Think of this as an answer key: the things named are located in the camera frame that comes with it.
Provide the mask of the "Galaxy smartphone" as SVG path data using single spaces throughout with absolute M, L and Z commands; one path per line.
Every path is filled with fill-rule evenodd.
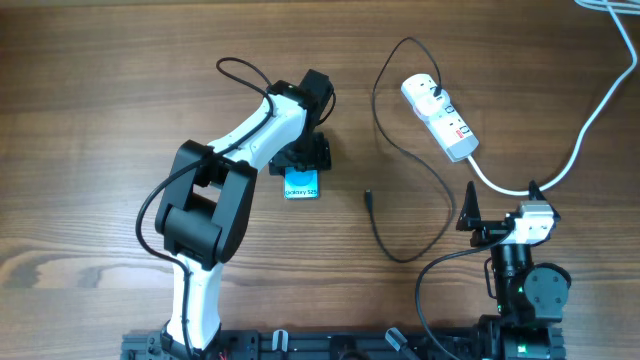
M 286 200 L 317 199 L 318 197 L 317 170 L 297 171 L 293 167 L 285 169 L 284 198 Z

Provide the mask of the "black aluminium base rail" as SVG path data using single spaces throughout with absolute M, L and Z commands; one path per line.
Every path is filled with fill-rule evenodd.
M 423 333 L 274 332 L 222 330 L 194 359 L 228 360 L 340 360 L 340 359 L 551 359 L 567 357 L 558 328 L 516 329 L 498 326 L 445 328 Z

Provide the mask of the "white power strip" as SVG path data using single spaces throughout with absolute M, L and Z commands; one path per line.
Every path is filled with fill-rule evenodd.
M 428 74 L 415 74 L 401 85 L 401 92 L 416 116 L 452 162 L 467 159 L 479 141 L 442 89 L 435 95 L 437 84 Z

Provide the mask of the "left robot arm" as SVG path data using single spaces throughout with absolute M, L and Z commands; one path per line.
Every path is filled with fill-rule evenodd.
M 161 344 L 174 358 L 207 359 L 217 346 L 222 272 L 246 233 L 259 172 L 315 176 L 331 167 L 328 141 L 316 129 L 335 102 L 330 78 L 310 70 L 299 84 L 278 81 L 263 96 L 228 135 L 181 145 L 162 187 L 155 228 L 175 265 Z

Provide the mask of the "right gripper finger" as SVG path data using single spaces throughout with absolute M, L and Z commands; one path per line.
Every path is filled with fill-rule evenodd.
M 457 230 L 477 230 L 481 228 L 481 213 L 473 181 L 467 183 L 464 203 L 456 223 Z
M 534 180 L 531 180 L 529 182 L 528 185 L 528 198 L 530 200 L 535 200 L 535 201 L 543 201 L 545 202 L 547 205 L 550 206 L 552 212 L 553 212 L 553 219 L 555 221 L 560 221 L 561 220 L 561 216 L 560 214 L 557 212 L 557 210 L 548 202 L 548 200 L 544 197 L 540 187 L 537 185 L 537 183 Z

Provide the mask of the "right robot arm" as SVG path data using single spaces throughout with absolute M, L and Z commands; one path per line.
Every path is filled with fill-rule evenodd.
M 561 216 L 535 182 L 528 198 L 502 220 L 481 218 L 475 185 L 467 184 L 456 224 L 470 231 L 470 246 L 486 249 L 485 280 L 498 314 L 483 315 L 474 326 L 476 359 L 551 359 L 567 357 L 562 330 L 563 308 L 572 284 L 570 274 L 553 263 L 536 264 L 532 249 L 547 242 Z

